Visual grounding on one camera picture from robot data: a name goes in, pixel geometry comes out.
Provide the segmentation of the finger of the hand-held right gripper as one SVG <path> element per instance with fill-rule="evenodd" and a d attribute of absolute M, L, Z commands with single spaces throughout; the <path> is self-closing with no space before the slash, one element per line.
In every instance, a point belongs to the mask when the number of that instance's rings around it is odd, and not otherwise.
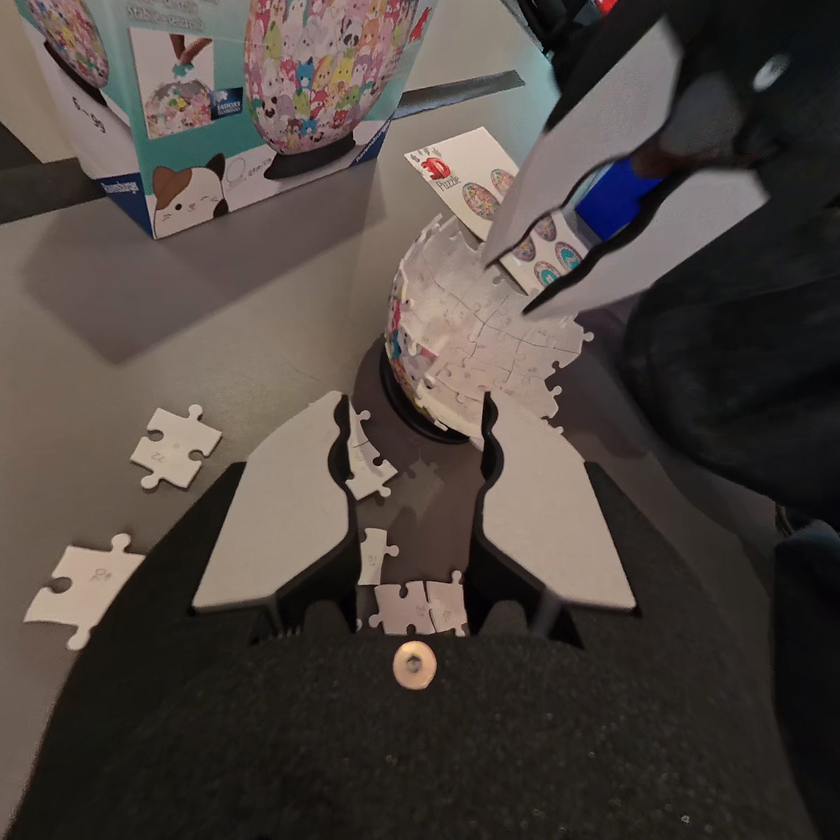
<path fill-rule="evenodd" d="M 638 235 L 562 277 L 572 285 L 524 316 L 559 318 L 636 296 L 770 199 L 755 171 L 701 170 L 666 197 Z"/>
<path fill-rule="evenodd" d="M 548 211 L 562 209 L 592 173 L 623 159 L 665 122 L 683 56 L 665 18 L 642 36 L 583 99 L 543 132 L 494 216 L 485 266 L 511 252 Z"/>

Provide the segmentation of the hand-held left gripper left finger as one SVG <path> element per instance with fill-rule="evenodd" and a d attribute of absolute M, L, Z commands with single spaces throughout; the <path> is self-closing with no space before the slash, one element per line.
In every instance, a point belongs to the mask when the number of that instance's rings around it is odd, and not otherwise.
<path fill-rule="evenodd" d="M 350 400 L 329 392 L 250 454 L 193 597 L 198 613 L 265 607 L 356 614 L 361 541 L 351 478 Z"/>

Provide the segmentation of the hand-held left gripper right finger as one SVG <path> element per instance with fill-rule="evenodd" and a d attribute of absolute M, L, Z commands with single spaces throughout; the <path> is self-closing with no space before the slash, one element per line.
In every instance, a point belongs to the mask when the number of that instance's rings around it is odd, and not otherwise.
<path fill-rule="evenodd" d="M 527 627 L 548 597 L 546 634 L 576 634 L 569 607 L 633 614 L 637 600 L 585 460 L 563 433 L 504 392 L 482 404 L 483 486 L 473 519 L 473 633 L 499 602 Z"/>

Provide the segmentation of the partly built white puzzle ball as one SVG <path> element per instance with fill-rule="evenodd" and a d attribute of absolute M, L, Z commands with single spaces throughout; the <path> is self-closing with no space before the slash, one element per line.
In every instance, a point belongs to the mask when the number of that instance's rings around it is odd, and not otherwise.
<path fill-rule="evenodd" d="M 485 394 L 540 420 L 559 410 L 547 385 L 592 340 L 573 315 L 531 320 L 528 297 L 501 267 L 484 268 L 456 216 L 435 216 L 401 259 L 384 333 L 390 382 L 407 411 L 441 435 L 477 439 Z"/>

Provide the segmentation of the white puzzle piece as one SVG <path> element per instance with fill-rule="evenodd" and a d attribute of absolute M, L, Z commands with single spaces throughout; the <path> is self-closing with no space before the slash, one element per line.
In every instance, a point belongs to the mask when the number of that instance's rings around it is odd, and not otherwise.
<path fill-rule="evenodd" d="M 397 469 L 373 446 L 363 429 L 363 422 L 371 419 L 368 411 L 357 413 L 350 404 L 350 438 L 348 454 L 351 477 L 346 485 L 357 501 L 378 494 L 387 498 L 392 490 L 386 484 L 397 475 Z"/>
<path fill-rule="evenodd" d="M 379 528 L 365 528 L 360 543 L 361 568 L 357 580 L 359 587 L 378 586 L 382 583 L 382 567 L 385 559 L 399 555 L 399 548 L 390 544 L 387 531 Z"/>
<path fill-rule="evenodd" d="M 192 404 L 185 416 L 162 407 L 155 409 L 143 436 L 131 454 L 130 461 L 147 470 L 140 485 L 143 490 L 155 490 L 162 481 L 186 490 L 193 483 L 202 462 L 192 459 L 198 453 L 209 457 L 219 443 L 222 433 L 202 421 L 203 407 Z M 158 434 L 157 440 L 150 435 Z"/>
<path fill-rule="evenodd" d="M 68 579 L 69 587 L 63 592 L 42 587 L 28 607 L 24 623 L 73 626 L 76 630 L 66 648 L 74 652 L 83 649 L 91 631 L 145 559 L 128 551 L 131 541 L 131 536 L 122 532 L 112 537 L 110 550 L 66 547 L 51 580 Z"/>

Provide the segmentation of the loose white puzzle pieces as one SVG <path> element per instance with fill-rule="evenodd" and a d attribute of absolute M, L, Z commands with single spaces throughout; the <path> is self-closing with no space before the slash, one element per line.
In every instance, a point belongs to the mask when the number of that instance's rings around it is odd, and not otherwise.
<path fill-rule="evenodd" d="M 455 570 L 450 580 L 409 581 L 405 584 L 379 584 L 374 587 L 377 610 L 368 619 L 371 628 L 386 635 L 415 634 L 467 635 L 468 617 L 462 573 Z"/>

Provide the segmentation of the colourful puzzle ball box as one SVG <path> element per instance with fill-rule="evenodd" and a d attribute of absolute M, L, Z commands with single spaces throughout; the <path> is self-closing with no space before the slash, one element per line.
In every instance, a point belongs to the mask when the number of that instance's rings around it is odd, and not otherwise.
<path fill-rule="evenodd" d="M 375 159 L 438 3 L 15 5 L 81 169 L 162 239 Z"/>

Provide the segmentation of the blue plastic bin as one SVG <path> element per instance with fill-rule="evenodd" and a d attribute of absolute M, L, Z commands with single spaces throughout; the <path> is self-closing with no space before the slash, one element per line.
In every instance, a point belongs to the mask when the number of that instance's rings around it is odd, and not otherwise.
<path fill-rule="evenodd" d="M 662 180 L 639 174 L 627 157 L 604 166 L 574 208 L 587 241 L 604 242 L 633 222 L 642 199 Z"/>

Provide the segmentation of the printed instruction sheet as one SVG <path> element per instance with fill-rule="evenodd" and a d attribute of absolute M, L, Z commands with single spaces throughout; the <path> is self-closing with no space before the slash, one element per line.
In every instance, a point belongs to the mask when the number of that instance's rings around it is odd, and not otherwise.
<path fill-rule="evenodd" d="M 518 166 L 484 128 L 462 133 L 405 153 L 458 219 L 482 242 Z M 565 277 L 586 255 L 583 244 L 561 211 L 542 216 L 522 242 L 500 259 L 500 265 L 529 295 Z"/>

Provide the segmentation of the person's dark clothing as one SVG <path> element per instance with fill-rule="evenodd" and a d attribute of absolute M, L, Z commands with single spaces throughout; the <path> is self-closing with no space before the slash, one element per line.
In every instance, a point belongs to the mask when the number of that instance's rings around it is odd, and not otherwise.
<path fill-rule="evenodd" d="M 773 701 L 806 808 L 839 829 L 838 195 L 639 298 L 623 378 L 657 433 L 771 499 Z"/>

